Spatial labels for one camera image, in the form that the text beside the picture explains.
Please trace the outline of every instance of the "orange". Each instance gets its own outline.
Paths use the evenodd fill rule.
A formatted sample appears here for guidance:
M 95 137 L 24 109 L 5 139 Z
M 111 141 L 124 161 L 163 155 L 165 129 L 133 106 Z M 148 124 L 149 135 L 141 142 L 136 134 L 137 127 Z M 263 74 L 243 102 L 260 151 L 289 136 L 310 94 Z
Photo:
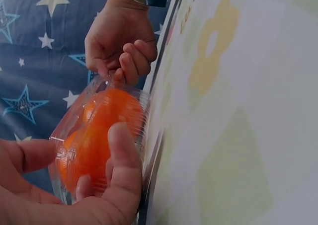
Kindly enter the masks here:
M 85 105 L 83 121 L 94 126 L 108 126 L 126 122 L 130 132 L 137 138 L 144 121 L 144 111 L 137 98 L 128 92 L 109 88 L 95 94 Z
M 87 127 L 71 134 L 65 141 L 65 148 L 70 148 L 69 144 L 76 145 L 76 156 L 73 161 L 66 162 L 60 160 L 61 180 L 66 185 L 68 191 L 73 193 L 76 189 L 79 178 L 89 174 L 92 185 L 95 189 L 106 188 L 106 162 L 110 158 L 108 146 L 107 127 Z
M 67 174 L 67 172 L 68 172 L 67 171 L 68 152 L 73 144 L 73 141 L 74 141 L 76 135 L 77 135 L 77 132 L 75 131 L 64 140 L 63 146 L 64 146 L 64 149 L 67 151 L 66 156 L 57 159 L 57 168 L 58 168 L 59 173 L 60 173 L 61 181 L 65 186 L 67 184 L 67 175 L 68 175 Z

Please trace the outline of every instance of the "hand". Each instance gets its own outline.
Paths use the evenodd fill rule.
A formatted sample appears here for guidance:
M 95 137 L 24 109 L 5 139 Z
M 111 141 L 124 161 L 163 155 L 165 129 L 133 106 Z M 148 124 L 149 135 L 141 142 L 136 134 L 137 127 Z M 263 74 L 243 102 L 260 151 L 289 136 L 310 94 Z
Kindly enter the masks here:
M 108 0 L 85 38 L 86 65 L 101 76 L 134 85 L 150 72 L 157 47 L 148 7 L 133 0 Z
M 101 197 L 91 189 L 77 191 L 82 200 L 62 205 L 53 195 L 29 184 L 22 173 L 41 169 L 55 158 L 55 147 L 46 140 L 0 140 L 0 218 L 4 225 L 131 225 L 141 196 L 141 162 L 125 124 L 108 133 L 111 150 L 110 186 Z

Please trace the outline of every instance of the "blue star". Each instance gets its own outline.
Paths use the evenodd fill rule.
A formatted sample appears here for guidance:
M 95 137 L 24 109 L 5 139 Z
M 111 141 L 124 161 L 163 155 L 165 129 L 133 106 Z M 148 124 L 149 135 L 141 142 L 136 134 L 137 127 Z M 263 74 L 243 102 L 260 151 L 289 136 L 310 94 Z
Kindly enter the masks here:
M 12 37 L 9 29 L 9 25 L 17 20 L 20 16 L 16 14 L 8 14 L 5 11 L 3 0 L 0 0 L 0 32 L 8 39 L 12 44 Z
M 86 57 L 84 54 L 82 54 L 82 55 L 69 55 L 69 57 L 86 67 Z M 88 74 L 87 74 L 87 84 L 89 84 L 96 75 L 98 75 L 98 73 L 89 70 Z
M 49 102 L 48 100 L 44 100 L 44 101 L 30 100 L 28 85 L 25 86 L 22 94 L 20 95 L 18 99 L 2 98 L 2 100 L 9 105 L 9 107 L 7 107 L 4 110 L 3 115 L 9 112 L 18 113 L 24 116 L 26 119 L 28 119 L 35 125 L 36 125 L 36 122 L 34 120 L 33 110 Z

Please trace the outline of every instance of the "blue bedsheet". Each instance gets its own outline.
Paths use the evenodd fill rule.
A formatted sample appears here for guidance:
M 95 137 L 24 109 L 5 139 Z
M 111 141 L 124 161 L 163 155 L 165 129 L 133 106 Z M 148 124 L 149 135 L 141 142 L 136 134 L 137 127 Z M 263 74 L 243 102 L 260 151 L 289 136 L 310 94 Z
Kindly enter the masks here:
M 85 67 L 84 38 L 106 1 L 0 0 L 0 138 L 49 137 L 95 76 Z M 157 36 L 166 12 L 150 10 Z M 46 169 L 25 178 L 53 192 Z

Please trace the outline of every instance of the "clear plastic container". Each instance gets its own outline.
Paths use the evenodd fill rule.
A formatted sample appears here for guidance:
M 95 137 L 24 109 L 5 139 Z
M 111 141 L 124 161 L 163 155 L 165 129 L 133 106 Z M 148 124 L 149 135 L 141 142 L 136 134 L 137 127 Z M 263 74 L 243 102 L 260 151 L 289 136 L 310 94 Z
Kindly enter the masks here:
M 106 189 L 107 134 L 116 122 L 127 123 L 143 162 L 149 99 L 148 93 L 111 78 L 92 80 L 50 136 L 57 150 L 49 166 L 55 196 L 65 204 L 74 203 L 78 179 L 87 174 L 95 192 Z

